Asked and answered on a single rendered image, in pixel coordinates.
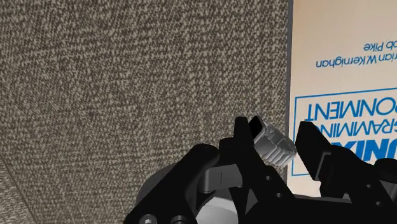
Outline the cream book with blue lettering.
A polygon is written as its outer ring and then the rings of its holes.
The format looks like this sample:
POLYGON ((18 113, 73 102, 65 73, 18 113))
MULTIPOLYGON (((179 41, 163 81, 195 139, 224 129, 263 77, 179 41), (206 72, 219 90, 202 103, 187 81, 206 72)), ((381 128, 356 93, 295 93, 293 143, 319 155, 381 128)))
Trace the cream book with blue lettering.
POLYGON ((397 159, 397 0, 293 0, 288 134, 397 159))

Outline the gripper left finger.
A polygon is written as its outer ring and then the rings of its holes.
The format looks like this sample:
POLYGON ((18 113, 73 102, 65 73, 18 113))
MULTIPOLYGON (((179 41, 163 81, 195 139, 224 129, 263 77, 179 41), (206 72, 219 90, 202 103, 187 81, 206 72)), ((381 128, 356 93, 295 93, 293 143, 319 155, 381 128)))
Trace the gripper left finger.
POLYGON ((266 202, 293 194, 277 171, 265 165, 254 146, 268 125, 259 116, 235 119, 233 137, 219 146, 195 145, 126 216, 123 224, 199 224, 197 215, 218 190, 227 189, 239 224, 259 224, 266 202))

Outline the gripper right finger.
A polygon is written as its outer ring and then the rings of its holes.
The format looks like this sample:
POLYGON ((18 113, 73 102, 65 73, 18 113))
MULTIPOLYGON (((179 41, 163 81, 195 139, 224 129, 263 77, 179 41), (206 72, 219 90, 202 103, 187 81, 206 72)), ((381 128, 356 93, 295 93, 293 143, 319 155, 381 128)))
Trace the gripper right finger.
POLYGON ((318 224, 397 224, 397 159, 364 162, 306 121, 300 122, 295 146, 311 178, 320 182, 320 198, 300 205, 304 215, 318 224))

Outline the grey ribbed wristwatch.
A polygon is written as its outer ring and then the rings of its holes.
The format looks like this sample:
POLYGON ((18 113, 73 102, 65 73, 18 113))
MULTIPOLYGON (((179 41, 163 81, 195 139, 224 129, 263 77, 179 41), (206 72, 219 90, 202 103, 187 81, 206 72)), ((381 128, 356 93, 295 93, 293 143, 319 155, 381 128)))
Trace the grey ribbed wristwatch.
POLYGON ((283 169, 297 155, 297 149, 292 140, 260 116, 252 117, 249 127, 254 148, 266 162, 283 169))

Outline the beige speckled fabric sofa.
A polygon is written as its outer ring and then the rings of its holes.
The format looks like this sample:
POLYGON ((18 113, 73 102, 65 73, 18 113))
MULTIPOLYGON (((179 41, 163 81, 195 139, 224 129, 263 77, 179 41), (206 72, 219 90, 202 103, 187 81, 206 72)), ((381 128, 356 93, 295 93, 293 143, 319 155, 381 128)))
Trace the beige speckled fabric sofa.
POLYGON ((286 124, 288 0, 0 0, 0 224, 122 224, 236 116, 286 124))

